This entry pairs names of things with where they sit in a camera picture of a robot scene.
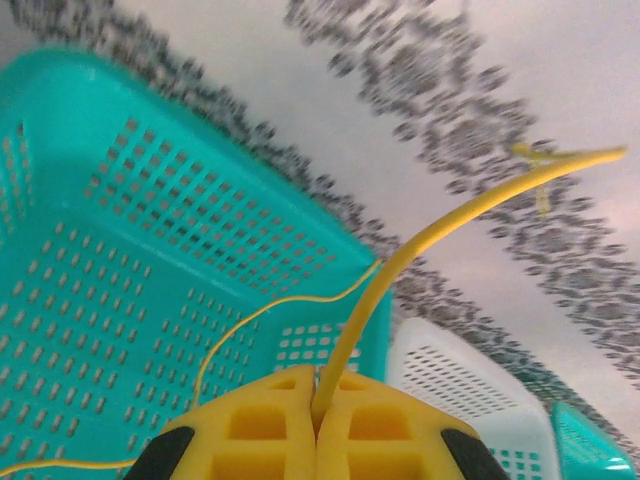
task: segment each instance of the basket hole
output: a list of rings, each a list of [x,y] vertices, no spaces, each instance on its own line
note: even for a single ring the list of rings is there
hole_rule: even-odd
[[[149,163],[154,167],[157,167],[158,165],[160,165],[161,159],[156,155],[152,155],[151,158],[149,159]]]
[[[127,120],[125,126],[130,132],[135,132],[138,128],[138,121],[135,118],[130,118],[129,120]]]
[[[410,440],[407,417],[397,407],[374,405],[358,408],[351,417],[351,440]]]
[[[211,480],[284,480],[284,454],[227,454],[215,457]]]
[[[287,438],[284,411],[269,405],[241,407],[231,418],[228,438],[231,440],[283,440]]]
[[[11,435],[10,433],[5,435],[4,440],[2,441],[2,444],[0,444],[0,455],[4,455],[6,453],[13,439],[14,439],[14,436]]]
[[[151,130],[147,130],[142,136],[142,138],[145,142],[151,143],[156,138],[156,136]]]
[[[171,143],[167,141],[162,142],[162,144],[160,145],[160,151],[162,153],[169,153],[171,151],[171,148]]]
[[[378,452],[349,454],[350,480],[420,480],[422,461],[416,454]]]
[[[22,290],[24,289],[24,282],[23,281],[18,281],[15,285],[15,287],[13,287],[13,290],[11,291],[11,295],[13,295],[14,297],[20,295],[20,293],[22,292]]]

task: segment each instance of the yellow cable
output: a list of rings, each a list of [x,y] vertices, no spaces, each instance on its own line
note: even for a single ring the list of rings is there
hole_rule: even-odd
[[[0,478],[21,470],[35,470],[48,467],[82,468],[84,470],[109,470],[114,468],[126,468],[134,464],[136,459],[122,460],[120,462],[82,462],[80,460],[65,460],[64,458],[54,458],[51,460],[34,460],[11,465],[0,470]]]
[[[391,287],[393,281],[411,261],[444,236],[505,200],[556,177],[599,163],[618,160],[626,153],[626,149],[616,148],[571,154],[543,154],[531,152],[526,146],[517,145],[514,147],[514,153],[530,154],[532,157],[551,158],[557,161],[509,180],[468,201],[419,232],[389,258],[360,297],[342,335],[338,339],[329,363],[320,375],[318,389],[311,403],[311,417],[314,425],[320,425],[322,422],[324,414],[331,404],[331,398],[342,371],[364,330],[367,320],[382,296]]]
[[[193,401],[191,402],[191,409],[193,410],[194,408],[198,407],[198,402],[199,402],[199,399],[200,399],[200,389],[202,387],[202,379],[203,379],[204,374],[205,374],[205,372],[207,370],[207,367],[209,366],[209,363],[211,363],[211,359],[216,354],[216,352],[218,350],[220,350],[220,348],[222,347],[224,342],[226,342],[229,338],[231,338],[231,336],[234,333],[236,333],[240,328],[242,328],[243,326],[245,326],[247,323],[249,323],[250,321],[254,320],[255,318],[259,317],[260,315],[262,315],[267,310],[275,307],[276,305],[280,305],[282,303],[288,303],[288,302],[314,302],[314,303],[337,302],[338,300],[341,300],[344,297],[346,297],[347,295],[349,295],[351,292],[353,292],[360,285],[362,285],[362,283],[367,278],[369,278],[371,276],[371,274],[375,271],[375,269],[378,267],[378,265],[380,265],[380,263],[382,263],[380,260],[376,260],[373,263],[373,265],[371,265],[367,269],[367,271],[364,272],[364,274],[358,280],[356,280],[356,282],[353,285],[351,285],[349,288],[347,288],[342,293],[339,293],[338,295],[335,295],[333,297],[316,297],[316,296],[310,296],[310,295],[294,295],[294,296],[291,296],[291,297],[279,298],[278,300],[275,300],[275,301],[265,305],[264,307],[262,307],[259,310],[255,311],[254,313],[252,313],[248,317],[246,317],[246,318],[240,320],[238,323],[236,323],[233,326],[233,328],[231,328],[231,330],[229,330],[227,333],[225,333],[224,336],[218,341],[218,343],[216,343],[211,348],[211,350],[209,350],[209,353],[207,353],[207,356],[205,357],[204,361],[202,362],[202,365],[200,366],[200,370],[198,371],[198,376],[196,377],[196,384],[195,384],[195,387],[194,387],[194,390],[193,390]]]

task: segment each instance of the rectangular hole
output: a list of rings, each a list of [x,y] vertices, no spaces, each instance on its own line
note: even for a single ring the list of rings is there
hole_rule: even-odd
[[[122,135],[122,134],[119,134],[116,137],[116,144],[118,146],[120,146],[120,147],[124,147],[127,144],[128,141],[129,141],[129,139],[127,137],[125,137],[124,135]]]
[[[409,440],[411,433],[404,412],[394,406],[372,405],[353,412],[351,440]]]
[[[284,411],[277,406],[238,408],[231,418],[227,438],[231,440],[283,440],[287,438]]]

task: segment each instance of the yellow plastic part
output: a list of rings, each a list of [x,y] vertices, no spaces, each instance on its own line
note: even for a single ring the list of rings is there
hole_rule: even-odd
[[[90,462],[82,460],[67,460],[64,458],[52,458],[50,460],[33,460],[22,462],[0,469],[0,478],[22,470],[37,470],[39,468],[61,467],[77,468],[80,470],[110,470],[115,468],[126,468],[134,464],[136,459],[122,460],[120,462]]]
[[[195,430],[171,480],[310,480],[315,435],[309,405],[315,370],[292,367],[169,422]]]
[[[478,438],[461,420],[345,372],[318,435],[316,479],[464,480],[441,437],[449,428]]]
[[[171,480],[464,480],[441,431],[464,422],[345,372],[317,436],[315,371],[292,367],[173,420],[195,430]]]

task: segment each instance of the decorative pattern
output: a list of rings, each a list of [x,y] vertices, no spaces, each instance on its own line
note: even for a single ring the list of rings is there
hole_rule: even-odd
[[[337,77],[360,75],[359,99],[374,115],[399,119],[397,139],[419,143],[416,161],[429,173],[452,177],[449,194],[478,195],[528,170],[509,148],[525,139],[535,118],[524,101],[499,98],[507,80],[502,68],[474,71],[481,39],[464,11],[441,20],[429,13],[431,3],[290,0],[285,23],[299,29],[306,44],[337,46],[329,70]],[[553,148],[548,140],[539,146]],[[608,243],[606,219],[587,216],[593,199],[573,194],[577,182],[563,177],[551,183],[552,213],[545,217],[529,192],[481,219],[494,225],[490,235],[524,262],[526,274],[540,279],[542,291],[640,389],[640,269],[620,259],[624,245]]]
[[[203,81],[203,68],[175,54],[168,38],[143,17],[119,12],[111,0],[5,1],[16,24],[40,41],[79,45],[111,58],[222,129],[324,205],[379,256],[388,257],[399,247],[398,236],[387,233],[382,220],[366,218],[364,205],[337,193],[329,176],[312,177],[310,158],[295,146],[276,144],[269,123],[251,121],[246,104],[229,89]],[[291,0],[286,22],[299,28],[307,43],[331,40],[339,45],[329,68],[337,76],[361,72],[361,99],[375,114],[403,118],[395,134],[401,141],[422,142],[424,151],[417,160],[430,172],[451,175],[451,194],[477,194],[526,170],[523,161],[506,153],[506,146],[522,140],[534,119],[525,113],[523,102],[505,103],[490,96],[506,75],[498,68],[474,73],[470,59],[480,41],[470,33],[466,18],[438,21],[428,15],[430,3],[387,0],[380,8],[369,0]],[[610,231],[603,220],[580,216],[592,200],[571,198],[574,184],[573,179],[553,184],[550,202],[555,213],[546,219],[537,215],[534,195],[522,195],[484,219],[496,224],[493,236],[505,245],[511,242],[508,249],[515,259],[533,263],[526,271],[544,279],[541,288],[565,302],[560,306],[572,309],[574,321],[589,325],[585,333],[607,355],[618,355],[611,357],[617,367],[635,375],[640,372],[640,345],[618,334],[617,327],[639,315],[634,285],[638,271],[615,260],[623,249],[605,245]],[[416,260],[398,280],[396,300],[409,314],[428,317],[471,342],[548,406],[563,400],[580,409],[640,465],[640,449],[493,319],[483,316],[477,305],[466,301],[462,291],[448,285],[439,272],[428,270],[425,260]],[[625,325],[620,331],[628,331],[630,324]]]

